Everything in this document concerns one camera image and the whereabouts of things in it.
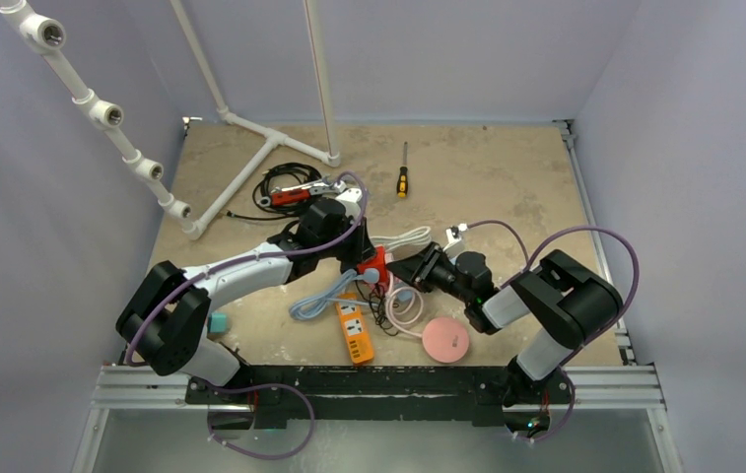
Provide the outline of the red cube socket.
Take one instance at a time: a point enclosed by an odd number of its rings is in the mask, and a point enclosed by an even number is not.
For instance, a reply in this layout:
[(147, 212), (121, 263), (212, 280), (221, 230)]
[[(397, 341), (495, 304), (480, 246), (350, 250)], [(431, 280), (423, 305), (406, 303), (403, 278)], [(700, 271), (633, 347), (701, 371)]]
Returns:
[(389, 272), (386, 268), (386, 255), (387, 252), (385, 248), (382, 245), (379, 245), (375, 248), (375, 255), (370, 260), (363, 262), (359, 264), (356, 267), (356, 270), (359, 274), (359, 276), (364, 272), (367, 268), (374, 268), (377, 269), (380, 273), (379, 278), (379, 284), (386, 284), (389, 282)]

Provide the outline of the grey blue plug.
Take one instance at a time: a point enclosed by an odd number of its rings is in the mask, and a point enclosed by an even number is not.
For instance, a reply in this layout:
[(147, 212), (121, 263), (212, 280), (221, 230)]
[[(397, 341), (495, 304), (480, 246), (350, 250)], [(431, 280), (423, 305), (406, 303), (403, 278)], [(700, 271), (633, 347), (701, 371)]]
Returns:
[(367, 268), (360, 275), (361, 280), (369, 285), (377, 285), (380, 278), (380, 273), (377, 269)]

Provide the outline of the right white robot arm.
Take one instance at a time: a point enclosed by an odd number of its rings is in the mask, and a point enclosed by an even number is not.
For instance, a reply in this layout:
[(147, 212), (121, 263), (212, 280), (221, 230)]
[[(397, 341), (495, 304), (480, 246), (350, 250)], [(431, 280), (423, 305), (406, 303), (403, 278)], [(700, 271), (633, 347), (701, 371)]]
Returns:
[(461, 301), (479, 333), (492, 335), (533, 316), (539, 331), (507, 366), (508, 390), (522, 401), (542, 393), (565, 361), (626, 305), (614, 286), (562, 250), (551, 251), (504, 287), (495, 284), (484, 254), (464, 251), (451, 258), (434, 242), (386, 268), (421, 293), (439, 290)]

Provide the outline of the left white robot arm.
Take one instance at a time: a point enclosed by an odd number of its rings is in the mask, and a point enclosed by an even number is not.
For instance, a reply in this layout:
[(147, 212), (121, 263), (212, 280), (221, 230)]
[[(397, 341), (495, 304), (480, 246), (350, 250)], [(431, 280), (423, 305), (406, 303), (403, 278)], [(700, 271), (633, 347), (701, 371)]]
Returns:
[(125, 358), (138, 354), (158, 375), (202, 378), (223, 402), (240, 401), (248, 376), (238, 355), (209, 339), (208, 316), (257, 291), (288, 285), (324, 259), (336, 259), (342, 269), (373, 259), (366, 207), (365, 194), (349, 189), (316, 200), (280, 233), (240, 255), (187, 268), (169, 260), (154, 265), (116, 320)]

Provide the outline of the orange power strip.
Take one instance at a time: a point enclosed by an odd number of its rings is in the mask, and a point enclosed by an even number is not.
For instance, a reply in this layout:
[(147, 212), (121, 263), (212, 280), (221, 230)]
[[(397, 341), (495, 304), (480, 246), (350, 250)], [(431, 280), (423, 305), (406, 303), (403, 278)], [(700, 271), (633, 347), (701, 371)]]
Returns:
[(374, 359), (373, 343), (358, 299), (354, 294), (344, 293), (338, 296), (335, 305), (352, 364), (371, 363)]

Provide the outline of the yellow black screwdriver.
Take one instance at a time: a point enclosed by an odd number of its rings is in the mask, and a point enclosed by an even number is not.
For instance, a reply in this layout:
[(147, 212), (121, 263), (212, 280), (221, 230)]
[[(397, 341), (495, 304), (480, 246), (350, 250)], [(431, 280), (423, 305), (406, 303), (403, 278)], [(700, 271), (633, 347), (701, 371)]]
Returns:
[(408, 149), (409, 143), (405, 141), (402, 147), (402, 163), (399, 168), (399, 174), (396, 185), (396, 194), (399, 198), (406, 198), (409, 192), (409, 181), (408, 181)]

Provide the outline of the pink round disc charger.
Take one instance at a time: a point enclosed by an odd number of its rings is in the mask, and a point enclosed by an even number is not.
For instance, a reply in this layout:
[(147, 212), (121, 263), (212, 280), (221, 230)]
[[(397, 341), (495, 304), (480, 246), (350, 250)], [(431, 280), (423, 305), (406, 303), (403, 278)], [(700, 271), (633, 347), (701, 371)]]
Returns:
[(433, 360), (443, 364), (460, 361), (470, 346), (467, 329), (451, 317), (431, 320), (421, 334), (421, 341), (426, 353)]

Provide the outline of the teal small block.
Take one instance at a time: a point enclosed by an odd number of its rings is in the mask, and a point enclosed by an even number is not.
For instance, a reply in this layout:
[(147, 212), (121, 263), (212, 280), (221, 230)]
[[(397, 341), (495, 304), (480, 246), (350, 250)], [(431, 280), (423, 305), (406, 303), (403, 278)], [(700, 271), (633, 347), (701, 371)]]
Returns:
[(224, 335), (229, 330), (228, 317), (222, 312), (213, 312), (207, 321), (208, 333), (211, 335)]

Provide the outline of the red handled adjustable wrench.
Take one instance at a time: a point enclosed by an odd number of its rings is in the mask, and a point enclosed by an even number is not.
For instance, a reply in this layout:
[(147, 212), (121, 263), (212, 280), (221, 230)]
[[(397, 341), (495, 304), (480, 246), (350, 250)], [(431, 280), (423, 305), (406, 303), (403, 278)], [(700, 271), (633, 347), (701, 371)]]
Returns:
[(316, 180), (289, 187), (274, 188), (267, 195), (260, 197), (256, 204), (261, 208), (286, 206), (334, 190), (334, 186), (325, 180)]

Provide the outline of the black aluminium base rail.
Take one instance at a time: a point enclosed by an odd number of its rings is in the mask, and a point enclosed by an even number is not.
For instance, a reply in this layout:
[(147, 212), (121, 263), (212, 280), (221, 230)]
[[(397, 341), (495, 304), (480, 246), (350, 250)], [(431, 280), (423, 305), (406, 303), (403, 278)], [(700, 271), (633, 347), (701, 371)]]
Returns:
[(501, 367), (256, 366), (255, 393), (224, 394), (185, 374), (123, 366), (101, 370), (98, 409), (194, 410), (240, 415), (258, 429), (290, 420), (459, 421), (523, 426), (528, 415), (558, 421), (568, 410), (662, 409), (651, 367), (569, 367), (535, 394), (511, 394)]

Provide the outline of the white PVC pipe frame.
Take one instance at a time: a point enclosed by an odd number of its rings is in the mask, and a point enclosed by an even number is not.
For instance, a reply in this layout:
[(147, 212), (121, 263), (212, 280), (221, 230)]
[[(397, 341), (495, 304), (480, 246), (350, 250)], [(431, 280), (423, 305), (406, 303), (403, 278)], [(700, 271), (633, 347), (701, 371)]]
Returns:
[(211, 69), (187, 3), (162, 1), (159, 5), (185, 44), (187, 63), (197, 69), (200, 87), (210, 96), (212, 117), (257, 140), (243, 164), (212, 194), (207, 208), (187, 201), (172, 188), (183, 123), (147, 54), (131, 3), (82, 3), (81, 12), (89, 15), (91, 24), (76, 21), (66, 26), (40, 13), (29, 1), (0, 1), (0, 18), (33, 66), (40, 69), (41, 79), (48, 83), (43, 92), (49, 102), (59, 107), (57, 117), (36, 125), (32, 137), (57, 140), (60, 133), (71, 133), (77, 142), (61, 143), (63, 150), (87, 146), (89, 154), (104, 160), (105, 177), (121, 185), (119, 198), (139, 199), (155, 227), (169, 224), (187, 240), (198, 240), (208, 231), (272, 154), (292, 151), (338, 167), (341, 156), (331, 127), (326, 129), (324, 144), (316, 145), (280, 125), (262, 124), (235, 112)]

